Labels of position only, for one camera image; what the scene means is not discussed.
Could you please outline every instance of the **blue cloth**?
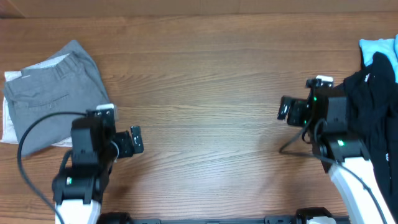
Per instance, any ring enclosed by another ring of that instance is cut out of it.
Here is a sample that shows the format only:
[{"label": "blue cloth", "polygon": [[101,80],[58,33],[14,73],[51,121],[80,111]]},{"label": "blue cloth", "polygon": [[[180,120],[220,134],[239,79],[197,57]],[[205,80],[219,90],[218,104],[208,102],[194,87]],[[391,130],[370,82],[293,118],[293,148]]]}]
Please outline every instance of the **blue cloth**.
[{"label": "blue cloth", "polygon": [[359,41],[362,49],[365,66],[373,63],[373,55],[376,52],[383,53],[389,59],[398,83],[398,35],[395,39],[363,40]]}]

